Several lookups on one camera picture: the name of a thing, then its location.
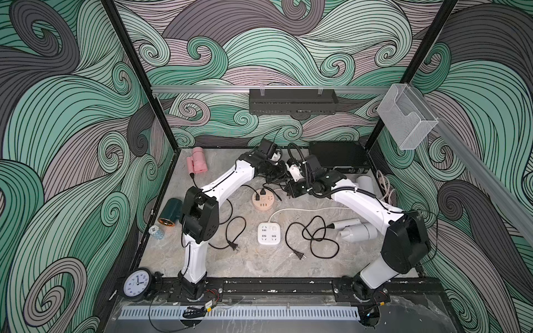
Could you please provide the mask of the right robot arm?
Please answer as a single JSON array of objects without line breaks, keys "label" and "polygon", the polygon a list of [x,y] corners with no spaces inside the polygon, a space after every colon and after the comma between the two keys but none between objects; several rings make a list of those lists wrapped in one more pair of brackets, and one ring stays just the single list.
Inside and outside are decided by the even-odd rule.
[{"label": "right robot arm", "polygon": [[360,187],[336,170],[312,183],[302,178],[287,191],[297,197],[309,194],[327,198],[354,211],[384,236],[380,255],[352,278],[355,297],[369,300],[388,280],[409,273],[430,252],[424,218],[417,211],[405,211],[380,200],[371,190]]}]

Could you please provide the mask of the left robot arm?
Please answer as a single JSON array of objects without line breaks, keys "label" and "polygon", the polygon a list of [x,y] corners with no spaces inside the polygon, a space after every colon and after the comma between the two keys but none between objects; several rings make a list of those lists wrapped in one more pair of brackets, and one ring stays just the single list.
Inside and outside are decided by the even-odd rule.
[{"label": "left robot arm", "polygon": [[267,178],[284,172],[281,152],[254,150],[241,154],[229,170],[210,184],[187,190],[180,219],[185,261],[178,277],[188,298],[198,299],[204,293],[209,240],[218,231],[222,203],[255,177]]}]

